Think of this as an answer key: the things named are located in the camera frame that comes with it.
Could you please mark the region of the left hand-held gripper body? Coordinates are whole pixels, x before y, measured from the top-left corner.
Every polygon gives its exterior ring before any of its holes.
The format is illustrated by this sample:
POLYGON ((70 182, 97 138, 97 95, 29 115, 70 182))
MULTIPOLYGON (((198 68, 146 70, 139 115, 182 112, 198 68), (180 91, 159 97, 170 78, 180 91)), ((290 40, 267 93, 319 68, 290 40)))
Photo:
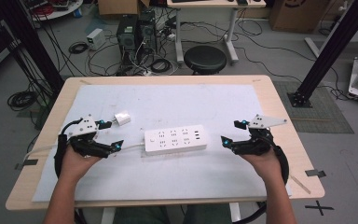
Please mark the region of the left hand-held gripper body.
POLYGON ((107 158, 114 152, 114 147, 94 140, 98 130, 99 127, 92 115, 76 120, 74 129, 69 133, 69 144, 82 156, 107 158))

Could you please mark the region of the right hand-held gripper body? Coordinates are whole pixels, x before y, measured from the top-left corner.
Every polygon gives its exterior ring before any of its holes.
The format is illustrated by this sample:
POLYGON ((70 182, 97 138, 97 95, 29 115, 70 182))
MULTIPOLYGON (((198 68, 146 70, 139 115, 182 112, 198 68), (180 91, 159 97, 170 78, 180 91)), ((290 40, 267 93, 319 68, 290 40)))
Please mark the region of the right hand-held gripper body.
POLYGON ((277 156, 283 154, 282 149, 273 141, 270 127, 287 123, 286 119, 278 119, 256 114, 249 122, 246 130, 250 133, 250 139, 246 141, 233 142, 231 150, 235 155, 257 155, 267 153, 271 148, 277 156))

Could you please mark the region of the white power adapter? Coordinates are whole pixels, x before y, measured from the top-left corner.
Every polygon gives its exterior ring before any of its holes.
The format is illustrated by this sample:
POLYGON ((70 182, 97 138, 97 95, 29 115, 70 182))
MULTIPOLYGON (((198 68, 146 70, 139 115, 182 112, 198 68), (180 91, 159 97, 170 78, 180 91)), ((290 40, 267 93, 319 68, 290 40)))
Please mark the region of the white power adapter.
POLYGON ((114 122, 117 123, 119 126, 127 124, 131 121, 131 115, 127 110, 118 112, 114 115, 114 122))

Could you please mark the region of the white power strip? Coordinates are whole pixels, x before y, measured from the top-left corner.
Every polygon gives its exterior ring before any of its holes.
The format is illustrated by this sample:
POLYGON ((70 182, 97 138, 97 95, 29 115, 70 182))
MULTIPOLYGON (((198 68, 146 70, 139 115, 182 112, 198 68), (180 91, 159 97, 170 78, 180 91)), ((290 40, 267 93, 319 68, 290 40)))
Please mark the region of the white power strip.
POLYGON ((148 156, 203 150, 207 145, 202 125, 145 131, 145 153, 148 156))

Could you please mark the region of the person's right hand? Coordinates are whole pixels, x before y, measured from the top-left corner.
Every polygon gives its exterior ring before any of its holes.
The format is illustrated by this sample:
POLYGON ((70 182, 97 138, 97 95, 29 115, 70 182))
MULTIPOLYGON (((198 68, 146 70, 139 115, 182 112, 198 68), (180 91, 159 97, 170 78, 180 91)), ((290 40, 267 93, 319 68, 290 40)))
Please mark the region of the person's right hand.
POLYGON ((266 184, 282 183, 282 169, 272 149, 261 156, 241 155, 241 157, 254 167, 266 184))

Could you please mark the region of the grey tape strip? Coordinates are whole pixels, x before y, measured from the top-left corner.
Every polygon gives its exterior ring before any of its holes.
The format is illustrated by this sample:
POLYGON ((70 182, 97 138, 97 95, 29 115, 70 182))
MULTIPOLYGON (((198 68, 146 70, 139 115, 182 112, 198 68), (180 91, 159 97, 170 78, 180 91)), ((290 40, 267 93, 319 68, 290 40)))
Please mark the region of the grey tape strip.
POLYGON ((322 177, 326 176, 326 173, 323 170, 319 171, 317 169, 307 170, 307 171, 305 171, 305 173, 306 173, 307 176, 317 176, 319 178, 322 178, 322 177))
POLYGON ((37 165, 38 160, 25 160, 15 165, 16 170, 22 170, 24 166, 37 165))

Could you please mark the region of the white table mat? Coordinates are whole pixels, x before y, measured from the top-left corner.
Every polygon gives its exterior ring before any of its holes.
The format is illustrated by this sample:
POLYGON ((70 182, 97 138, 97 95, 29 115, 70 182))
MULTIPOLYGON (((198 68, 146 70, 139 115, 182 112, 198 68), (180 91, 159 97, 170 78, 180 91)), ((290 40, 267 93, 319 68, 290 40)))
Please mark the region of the white table mat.
POLYGON ((224 148, 221 137, 245 140, 234 127, 263 112, 251 85, 86 85, 73 101, 63 126, 87 115, 110 120, 127 110, 131 121, 98 132, 100 143, 123 140, 123 148, 93 165, 76 187, 76 200, 167 201, 263 198, 264 183, 253 167, 224 148), (203 150, 148 156, 145 131, 202 125, 203 150))

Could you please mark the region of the grey floor mat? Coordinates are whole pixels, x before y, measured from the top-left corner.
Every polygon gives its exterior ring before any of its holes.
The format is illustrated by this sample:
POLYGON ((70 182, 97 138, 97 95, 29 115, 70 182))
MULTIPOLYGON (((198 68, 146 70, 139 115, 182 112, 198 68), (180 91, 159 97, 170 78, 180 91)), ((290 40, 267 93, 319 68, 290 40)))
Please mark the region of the grey floor mat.
POLYGON ((310 97, 310 106, 294 107, 289 93, 299 86, 296 82, 274 81, 277 93, 298 133, 353 133, 330 93, 317 88, 310 97))

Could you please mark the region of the person's right leg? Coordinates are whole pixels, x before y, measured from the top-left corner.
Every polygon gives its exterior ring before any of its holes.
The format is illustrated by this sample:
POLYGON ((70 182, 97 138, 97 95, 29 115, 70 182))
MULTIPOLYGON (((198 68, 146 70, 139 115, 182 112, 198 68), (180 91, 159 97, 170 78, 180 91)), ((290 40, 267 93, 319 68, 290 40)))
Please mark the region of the person's right leg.
POLYGON ((232 224, 227 203, 191 204, 183 224, 232 224))

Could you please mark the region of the black round stool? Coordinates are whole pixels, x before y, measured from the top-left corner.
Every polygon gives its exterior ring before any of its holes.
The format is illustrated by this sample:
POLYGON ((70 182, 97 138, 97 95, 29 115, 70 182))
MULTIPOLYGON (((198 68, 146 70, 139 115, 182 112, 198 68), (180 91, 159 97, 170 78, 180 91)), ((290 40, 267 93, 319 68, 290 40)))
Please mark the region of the black round stool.
POLYGON ((226 67, 227 57, 221 49, 196 46, 185 53, 184 62, 194 75, 213 75, 226 67))

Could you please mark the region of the white bench power supply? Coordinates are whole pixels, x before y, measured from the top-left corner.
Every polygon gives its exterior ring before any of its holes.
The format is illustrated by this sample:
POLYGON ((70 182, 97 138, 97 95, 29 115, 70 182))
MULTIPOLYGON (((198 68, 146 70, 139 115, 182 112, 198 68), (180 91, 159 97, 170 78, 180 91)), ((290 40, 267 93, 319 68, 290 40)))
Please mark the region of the white bench power supply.
POLYGON ((87 35, 87 40, 92 50, 99 49, 106 42, 103 29, 96 28, 87 35))

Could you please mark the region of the black computer tower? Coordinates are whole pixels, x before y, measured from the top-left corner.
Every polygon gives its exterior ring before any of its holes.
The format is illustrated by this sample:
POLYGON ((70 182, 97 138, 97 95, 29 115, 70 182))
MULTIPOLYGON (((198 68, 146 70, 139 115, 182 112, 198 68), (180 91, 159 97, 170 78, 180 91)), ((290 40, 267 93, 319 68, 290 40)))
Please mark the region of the black computer tower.
POLYGON ((157 50, 155 11, 143 11, 138 22, 144 47, 144 55, 153 55, 157 50))
POLYGON ((123 15, 117 28, 117 41, 125 65, 134 64, 138 45, 137 15, 123 15))

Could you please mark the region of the small cardboard box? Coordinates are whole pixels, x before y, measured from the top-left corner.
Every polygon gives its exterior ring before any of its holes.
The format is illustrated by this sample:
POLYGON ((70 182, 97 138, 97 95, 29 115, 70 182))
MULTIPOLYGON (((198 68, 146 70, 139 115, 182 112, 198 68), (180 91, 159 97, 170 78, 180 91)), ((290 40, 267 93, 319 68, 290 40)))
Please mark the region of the small cardboard box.
POLYGON ((101 15, 138 14, 150 0, 98 0, 101 15))

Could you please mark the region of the round white table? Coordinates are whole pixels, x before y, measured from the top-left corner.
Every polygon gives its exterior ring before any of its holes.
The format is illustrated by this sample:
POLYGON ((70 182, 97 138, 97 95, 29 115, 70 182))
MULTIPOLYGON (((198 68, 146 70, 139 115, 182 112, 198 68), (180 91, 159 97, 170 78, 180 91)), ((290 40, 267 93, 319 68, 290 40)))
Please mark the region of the round white table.
POLYGON ((21 0, 34 21, 56 19, 78 10, 83 0, 21 0))

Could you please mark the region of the black aluminium stand post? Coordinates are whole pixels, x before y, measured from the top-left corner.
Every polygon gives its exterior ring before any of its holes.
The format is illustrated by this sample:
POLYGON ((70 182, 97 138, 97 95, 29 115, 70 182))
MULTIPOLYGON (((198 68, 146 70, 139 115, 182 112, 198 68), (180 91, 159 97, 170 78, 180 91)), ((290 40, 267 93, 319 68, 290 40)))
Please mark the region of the black aluminium stand post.
POLYGON ((323 50, 303 82, 295 92, 287 93, 292 107, 310 107, 310 97, 313 92, 357 31, 358 0, 353 0, 338 25, 335 26, 335 30, 327 38, 323 50))
POLYGON ((37 31, 27 17, 20 0, 0 0, 0 9, 9 29, 21 41, 42 73, 54 95, 58 95, 64 81, 50 59, 37 31))

